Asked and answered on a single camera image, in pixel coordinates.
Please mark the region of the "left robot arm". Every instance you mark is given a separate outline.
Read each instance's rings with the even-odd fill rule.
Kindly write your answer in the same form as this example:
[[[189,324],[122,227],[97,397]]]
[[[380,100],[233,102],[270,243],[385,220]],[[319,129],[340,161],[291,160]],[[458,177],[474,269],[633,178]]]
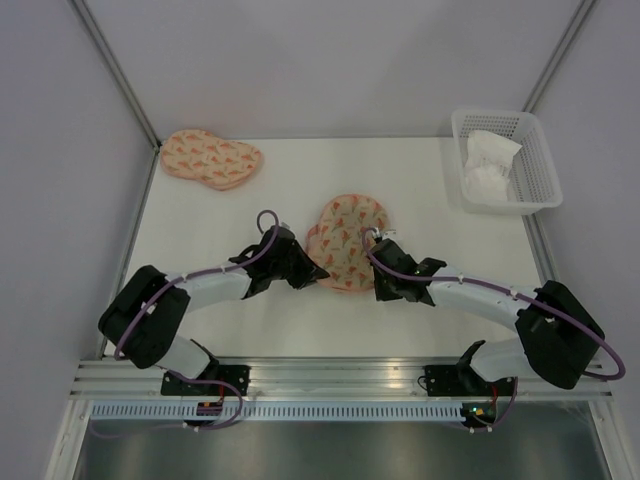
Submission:
[[[178,334],[184,317],[211,305],[252,298],[274,281],[301,290],[329,273],[303,250],[295,234],[272,226],[258,244],[219,267],[169,275],[152,265],[139,268],[107,307],[98,329],[139,369],[157,366],[176,374],[195,395],[218,384],[218,361],[202,345]]]

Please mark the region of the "floral mesh laundry bag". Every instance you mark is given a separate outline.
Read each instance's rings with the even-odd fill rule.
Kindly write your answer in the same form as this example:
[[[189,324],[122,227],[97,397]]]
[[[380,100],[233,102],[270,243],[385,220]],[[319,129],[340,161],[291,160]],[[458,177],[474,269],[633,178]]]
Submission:
[[[389,227],[386,209],[370,196],[345,194],[330,200],[306,237],[307,255],[328,273],[318,283],[337,292],[372,289],[374,274],[362,246],[363,233]]]

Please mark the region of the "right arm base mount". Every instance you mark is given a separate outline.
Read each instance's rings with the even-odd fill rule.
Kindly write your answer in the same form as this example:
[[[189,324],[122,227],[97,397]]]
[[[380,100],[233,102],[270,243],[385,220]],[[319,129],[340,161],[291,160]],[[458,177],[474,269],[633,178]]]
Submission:
[[[515,391],[511,377],[487,382],[472,371],[444,364],[425,365],[417,384],[429,397],[510,397]]]

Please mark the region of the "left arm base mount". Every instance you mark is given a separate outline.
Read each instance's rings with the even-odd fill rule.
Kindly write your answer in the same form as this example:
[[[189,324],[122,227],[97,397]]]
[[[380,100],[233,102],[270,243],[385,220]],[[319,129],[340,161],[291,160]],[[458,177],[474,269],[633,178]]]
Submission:
[[[194,416],[230,417],[240,414],[245,403],[250,368],[246,365],[218,365],[207,367],[195,379],[173,371],[163,374],[160,394],[197,400]]]

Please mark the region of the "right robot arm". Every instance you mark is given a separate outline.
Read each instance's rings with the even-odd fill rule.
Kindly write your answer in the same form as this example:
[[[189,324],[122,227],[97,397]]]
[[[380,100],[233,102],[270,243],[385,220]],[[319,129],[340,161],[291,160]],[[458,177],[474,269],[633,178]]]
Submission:
[[[430,307],[470,313],[515,333],[490,343],[478,340],[454,366],[459,388],[478,395],[509,377],[539,377],[573,389],[587,372],[605,335],[597,322],[562,283],[548,281],[534,289],[465,276],[442,260],[415,261],[391,239],[376,239],[367,252],[377,300],[403,299]]]

